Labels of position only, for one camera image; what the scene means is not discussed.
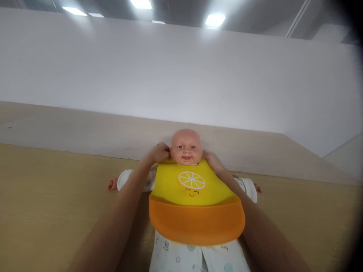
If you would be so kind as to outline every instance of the doll head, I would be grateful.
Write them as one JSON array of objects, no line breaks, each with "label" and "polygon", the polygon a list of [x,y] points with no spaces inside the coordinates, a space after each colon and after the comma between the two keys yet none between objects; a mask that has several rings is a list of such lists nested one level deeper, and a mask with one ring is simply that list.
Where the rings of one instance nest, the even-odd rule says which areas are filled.
[{"label": "doll head", "polygon": [[199,134],[188,128],[175,132],[171,139],[170,154],[178,164],[193,165],[199,163],[203,154]]}]

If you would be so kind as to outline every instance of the ceiling light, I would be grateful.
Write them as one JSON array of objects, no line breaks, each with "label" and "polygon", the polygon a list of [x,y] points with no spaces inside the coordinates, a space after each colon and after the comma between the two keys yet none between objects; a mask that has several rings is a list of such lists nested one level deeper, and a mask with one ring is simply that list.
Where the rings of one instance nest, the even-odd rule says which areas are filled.
[{"label": "ceiling light", "polygon": [[152,9],[149,0],[130,0],[131,3],[138,9]]},{"label": "ceiling light", "polygon": [[91,12],[89,12],[88,14],[91,15],[92,17],[104,18],[104,16],[102,14],[100,14],[100,13],[91,13]]},{"label": "ceiling light", "polygon": [[153,22],[153,23],[162,23],[162,24],[165,24],[164,22],[162,22],[162,21],[154,21],[154,20],[151,20],[151,22]]},{"label": "ceiling light", "polygon": [[220,27],[226,17],[223,14],[211,14],[208,16],[207,21],[205,24],[211,27]]},{"label": "ceiling light", "polygon": [[83,13],[82,11],[80,11],[79,9],[76,9],[76,8],[70,8],[70,7],[62,7],[62,8],[74,15],[87,16],[86,13]]}]

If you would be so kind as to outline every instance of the forearm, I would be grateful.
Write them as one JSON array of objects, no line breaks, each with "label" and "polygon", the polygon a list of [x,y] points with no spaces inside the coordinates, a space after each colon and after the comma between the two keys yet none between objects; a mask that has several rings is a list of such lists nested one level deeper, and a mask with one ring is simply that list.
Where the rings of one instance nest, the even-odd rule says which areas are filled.
[{"label": "forearm", "polygon": [[263,271],[310,271],[310,268],[271,220],[253,203],[227,171],[216,173],[240,199],[246,216],[243,237]]},{"label": "forearm", "polygon": [[125,248],[138,202],[153,162],[143,158],[117,195],[111,209],[98,220],[69,271],[114,271]]}]

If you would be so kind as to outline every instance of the white baby onesie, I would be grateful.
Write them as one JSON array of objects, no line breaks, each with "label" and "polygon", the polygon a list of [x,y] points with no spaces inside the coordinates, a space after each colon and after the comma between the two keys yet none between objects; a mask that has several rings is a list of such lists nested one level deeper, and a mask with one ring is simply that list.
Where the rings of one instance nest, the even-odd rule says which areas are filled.
[{"label": "white baby onesie", "polygon": [[[117,180],[120,190],[133,170],[125,170]],[[155,186],[156,170],[150,171],[144,192]],[[257,203],[257,192],[250,179],[235,178],[242,190]],[[238,240],[200,247],[170,241],[155,230],[149,272],[250,272]]]}]

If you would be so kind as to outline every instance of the human hand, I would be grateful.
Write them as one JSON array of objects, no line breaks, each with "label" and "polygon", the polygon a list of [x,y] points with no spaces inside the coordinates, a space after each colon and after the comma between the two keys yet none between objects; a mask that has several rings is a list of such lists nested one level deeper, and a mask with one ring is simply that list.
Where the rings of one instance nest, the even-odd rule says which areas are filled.
[{"label": "human hand", "polygon": [[158,143],[154,146],[146,155],[145,159],[149,160],[153,164],[156,162],[161,162],[170,157],[169,146],[163,142]]},{"label": "human hand", "polygon": [[212,168],[215,174],[226,170],[226,168],[224,168],[223,164],[220,162],[217,156],[214,155],[213,153],[203,150],[202,157],[207,160],[209,166]]}]

